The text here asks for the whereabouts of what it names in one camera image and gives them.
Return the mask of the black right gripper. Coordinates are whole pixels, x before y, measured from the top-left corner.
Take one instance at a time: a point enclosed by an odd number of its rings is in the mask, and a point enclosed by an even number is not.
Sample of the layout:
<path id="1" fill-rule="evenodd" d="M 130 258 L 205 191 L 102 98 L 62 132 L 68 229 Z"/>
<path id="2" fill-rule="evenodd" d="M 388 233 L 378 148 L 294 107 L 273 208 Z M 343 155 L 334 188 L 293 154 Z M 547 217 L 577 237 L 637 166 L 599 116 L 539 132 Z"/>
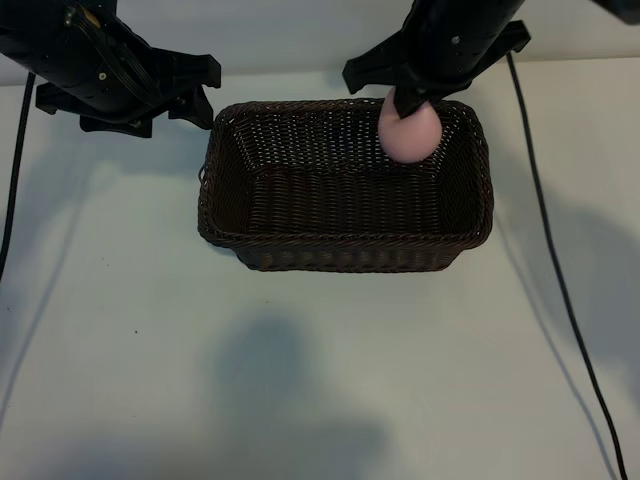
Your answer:
<path id="1" fill-rule="evenodd" d="M 350 59 L 343 79 L 350 93 L 368 85 L 395 88 L 400 119 L 424 103 L 463 91 L 531 36 L 513 19 L 519 0 L 415 1 L 402 28 L 366 53 Z"/>

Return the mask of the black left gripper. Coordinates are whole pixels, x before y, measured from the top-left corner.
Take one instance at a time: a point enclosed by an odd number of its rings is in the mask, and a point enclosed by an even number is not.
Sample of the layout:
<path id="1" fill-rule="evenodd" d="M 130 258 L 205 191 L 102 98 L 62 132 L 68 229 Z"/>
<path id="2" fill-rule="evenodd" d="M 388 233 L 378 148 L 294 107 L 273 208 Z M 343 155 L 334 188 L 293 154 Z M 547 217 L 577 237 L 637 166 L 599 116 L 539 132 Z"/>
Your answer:
<path id="1" fill-rule="evenodd" d="M 213 127 L 204 90 L 220 87 L 219 62 L 149 45 L 118 18 L 114 1 L 4 1 L 1 52 L 44 79 L 37 108 L 78 115 L 84 132 L 151 136 L 151 120 L 163 113 Z"/>

